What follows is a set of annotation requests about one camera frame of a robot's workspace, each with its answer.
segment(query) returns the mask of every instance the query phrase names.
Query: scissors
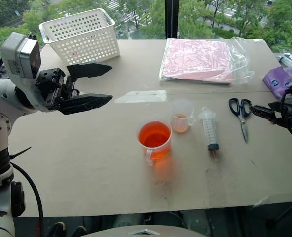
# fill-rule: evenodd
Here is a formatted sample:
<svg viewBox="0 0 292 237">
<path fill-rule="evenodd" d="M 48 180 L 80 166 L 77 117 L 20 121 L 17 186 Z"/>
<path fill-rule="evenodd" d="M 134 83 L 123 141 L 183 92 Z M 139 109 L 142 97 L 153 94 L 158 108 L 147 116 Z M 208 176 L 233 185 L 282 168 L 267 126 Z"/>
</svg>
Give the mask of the scissors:
<svg viewBox="0 0 292 237">
<path fill-rule="evenodd" d="M 236 103 L 237 110 L 233 109 L 233 106 L 232 106 L 233 103 Z M 246 112 L 246 109 L 245 109 L 246 104 L 248 105 L 248 110 L 249 110 L 249 106 L 251 106 L 250 100 L 242 99 L 241 103 L 239 104 L 239 100 L 237 98 L 229 99 L 229 108 L 232 111 L 232 113 L 235 116 L 237 116 L 240 120 L 240 126 L 244 135 L 245 142 L 247 142 L 248 140 L 248 127 L 244 118 L 248 117 L 251 113 L 250 110 L 249 110 L 249 113 Z"/>
</svg>

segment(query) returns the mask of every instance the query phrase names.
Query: pink paper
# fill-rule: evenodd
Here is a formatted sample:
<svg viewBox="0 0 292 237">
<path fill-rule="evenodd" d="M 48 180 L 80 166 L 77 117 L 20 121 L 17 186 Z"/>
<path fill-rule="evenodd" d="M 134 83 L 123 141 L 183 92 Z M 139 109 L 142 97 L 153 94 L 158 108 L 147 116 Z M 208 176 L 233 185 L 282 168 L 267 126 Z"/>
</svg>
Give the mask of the pink paper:
<svg viewBox="0 0 292 237">
<path fill-rule="evenodd" d="M 162 77 L 231 83 L 230 52 L 224 42 L 168 39 Z"/>
</svg>

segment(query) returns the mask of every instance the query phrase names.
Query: plastic syringe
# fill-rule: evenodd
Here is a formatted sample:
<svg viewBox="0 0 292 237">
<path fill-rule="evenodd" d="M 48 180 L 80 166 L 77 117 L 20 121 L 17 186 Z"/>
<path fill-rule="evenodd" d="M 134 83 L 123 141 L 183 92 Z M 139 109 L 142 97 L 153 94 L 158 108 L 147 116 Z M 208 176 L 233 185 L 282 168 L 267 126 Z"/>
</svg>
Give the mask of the plastic syringe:
<svg viewBox="0 0 292 237">
<path fill-rule="evenodd" d="M 214 113 L 213 111 L 206 107 L 203 107 L 202 113 L 200 113 L 199 117 L 203 122 L 205 137 L 207 138 L 208 141 L 207 149 L 211 151 L 214 160 L 217 161 L 218 159 L 216 150 L 219 149 L 219 144 L 217 141 L 216 128 L 214 122 L 216 113 Z"/>
</svg>

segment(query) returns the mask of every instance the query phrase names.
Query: measuring cup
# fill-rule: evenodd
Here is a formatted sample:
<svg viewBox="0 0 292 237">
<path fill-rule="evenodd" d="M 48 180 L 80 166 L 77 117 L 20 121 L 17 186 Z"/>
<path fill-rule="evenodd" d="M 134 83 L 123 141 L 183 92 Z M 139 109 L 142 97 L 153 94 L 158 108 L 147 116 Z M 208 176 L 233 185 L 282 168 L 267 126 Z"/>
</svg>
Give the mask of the measuring cup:
<svg viewBox="0 0 292 237">
<path fill-rule="evenodd" d="M 146 161 L 164 158 L 170 150 L 171 127 L 158 116 L 147 117 L 137 130 L 137 139 L 146 154 Z"/>
<path fill-rule="evenodd" d="M 175 132 L 186 132 L 193 125 L 194 105 L 187 99 L 176 99 L 171 102 L 171 127 Z"/>
</svg>

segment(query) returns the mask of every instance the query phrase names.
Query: purple package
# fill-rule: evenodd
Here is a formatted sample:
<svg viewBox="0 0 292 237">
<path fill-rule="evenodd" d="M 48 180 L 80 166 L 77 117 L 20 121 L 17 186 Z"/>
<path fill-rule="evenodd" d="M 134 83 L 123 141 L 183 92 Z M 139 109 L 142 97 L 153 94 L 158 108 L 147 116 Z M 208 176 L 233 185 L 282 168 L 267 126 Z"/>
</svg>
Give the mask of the purple package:
<svg viewBox="0 0 292 237">
<path fill-rule="evenodd" d="M 274 68 L 265 75 L 263 81 L 275 97 L 280 100 L 289 87 L 289 83 L 292 82 L 292 68 Z"/>
</svg>

